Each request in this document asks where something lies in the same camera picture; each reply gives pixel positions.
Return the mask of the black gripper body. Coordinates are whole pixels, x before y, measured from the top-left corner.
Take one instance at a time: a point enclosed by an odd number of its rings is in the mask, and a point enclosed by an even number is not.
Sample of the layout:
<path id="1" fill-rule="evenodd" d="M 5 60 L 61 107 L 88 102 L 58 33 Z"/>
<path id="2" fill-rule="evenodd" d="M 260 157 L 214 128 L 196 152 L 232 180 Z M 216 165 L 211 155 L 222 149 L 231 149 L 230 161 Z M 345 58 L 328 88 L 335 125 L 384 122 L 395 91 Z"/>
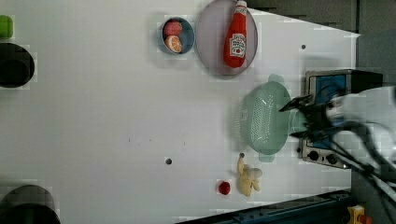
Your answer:
<path id="1" fill-rule="evenodd" d="M 322 140 L 328 137 L 332 124 L 327 116 L 327 104 L 306 104 L 301 107 L 305 116 L 304 139 Z"/>

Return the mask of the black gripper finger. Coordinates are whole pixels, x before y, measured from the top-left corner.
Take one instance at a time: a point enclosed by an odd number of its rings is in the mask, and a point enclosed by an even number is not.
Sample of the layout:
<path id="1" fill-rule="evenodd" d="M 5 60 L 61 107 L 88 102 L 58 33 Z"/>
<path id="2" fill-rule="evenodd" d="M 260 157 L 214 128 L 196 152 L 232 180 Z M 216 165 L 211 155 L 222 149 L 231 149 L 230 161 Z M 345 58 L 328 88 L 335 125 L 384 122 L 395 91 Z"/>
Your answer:
<path id="1" fill-rule="evenodd" d="M 286 103 L 282 108 L 280 108 L 279 111 L 285 112 L 292 109 L 299 109 L 300 107 L 307 105 L 311 101 L 311 99 L 312 99 L 311 94 L 293 98 L 291 101 Z"/>
<path id="2" fill-rule="evenodd" d="M 291 133 L 290 136 L 298 139 L 311 139 L 314 136 L 314 134 L 309 131 L 303 131 L 303 132 Z"/>

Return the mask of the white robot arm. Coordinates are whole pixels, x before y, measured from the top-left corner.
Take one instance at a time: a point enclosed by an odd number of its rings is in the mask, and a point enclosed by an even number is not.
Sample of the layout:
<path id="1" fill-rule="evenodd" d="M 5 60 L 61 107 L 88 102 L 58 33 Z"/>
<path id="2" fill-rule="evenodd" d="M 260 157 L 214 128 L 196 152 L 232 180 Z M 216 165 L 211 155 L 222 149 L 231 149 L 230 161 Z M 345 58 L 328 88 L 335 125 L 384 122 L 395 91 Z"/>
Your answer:
<path id="1" fill-rule="evenodd" d="M 340 159 L 387 183 L 395 183 L 395 88 L 380 87 L 334 97 L 322 104 L 312 96 L 286 103 L 283 112 L 296 109 L 305 118 L 304 129 L 292 134 L 315 143 L 329 139 Z M 359 154 L 334 140 L 339 133 L 354 134 L 363 146 Z"/>

